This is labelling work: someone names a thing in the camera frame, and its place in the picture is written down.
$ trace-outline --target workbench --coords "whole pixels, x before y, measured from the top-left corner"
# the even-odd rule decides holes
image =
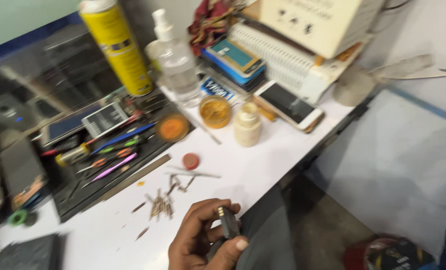
[[[166,88],[162,87],[162,91],[170,99],[174,98]],[[235,105],[232,113],[236,113],[241,105]],[[137,181],[63,224],[59,222],[54,201],[47,198],[37,209],[39,220],[32,227],[0,227],[0,249],[11,242],[58,233],[64,242],[64,270],[166,270],[168,247],[191,204],[209,198],[230,198],[232,202],[241,204],[242,210],[237,216],[241,217],[303,158],[311,159],[310,155],[314,155],[316,149],[325,144],[340,126],[345,126],[354,114],[354,107],[345,107],[334,101],[331,89],[323,95],[319,107],[326,116],[310,134],[296,130],[281,119],[270,122],[262,117],[260,140],[251,148],[237,144],[232,122],[219,130],[210,129],[221,145],[198,127],[160,155],[170,154],[172,159],[143,177],[140,181],[144,181],[144,185],[138,186],[140,181]],[[187,112],[201,121],[197,107]],[[181,167],[182,157],[190,152],[200,157],[196,171],[220,175],[221,178],[196,177],[187,193],[173,191],[172,220],[162,216],[159,222],[156,218],[148,221],[149,202],[131,213],[146,200],[145,193],[154,198],[159,188],[161,191],[169,189],[169,175],[165,173],[174,170],[167,165]],[[190,176],[181,176],[180,179],[185,185]],[[136,236],[148,226],[148,232],[135,241]]]

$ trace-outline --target hand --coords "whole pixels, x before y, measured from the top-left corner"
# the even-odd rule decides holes
[[[231,200],[228,199],[208,199],[191,205],[170,245],[169,270],[233,269],[242,251],[248,246],[248,239],[244,236],[226,241],[209,263],[206,259],[210,243],[216,242],[223,236],[221,225],[211,228],[211,224],[219,219],[220,205],[226,206],[235,214],[241,210],[239,204],[231,204]]]

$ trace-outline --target purple screwdriver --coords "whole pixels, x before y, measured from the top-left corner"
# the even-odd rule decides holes
[[[113,167],[111,167],[110,169],[105,170],[104,172],[100,173],[98,176],[96,176],[93,180],[91,180],[91,182],[87,183],[86,185],[82,186],[86,187],[87,185],[100,180],[101,178],[105,177],[106,175],[111,174],[115,169],[118,169],[121,165],[124,165],[125,163],[130,162],[132,159],[134,159],[138,154],[137,153],[133,153],[132,155],[128,156],[127,158],[123,159],[120,163],[114,165]]]

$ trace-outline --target phone screen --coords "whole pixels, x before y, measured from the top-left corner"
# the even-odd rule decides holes
[[[277,83],[270,86],[260,97],[279,109],[283,114],[286,114],[297,124],[303,121],[315,109]]]

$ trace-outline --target gray fabric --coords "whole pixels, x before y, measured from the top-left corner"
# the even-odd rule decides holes
[[[241,218],[242,235],[250,239],[236,270],[295,270],[291,232],[278,186],[272,187]]]

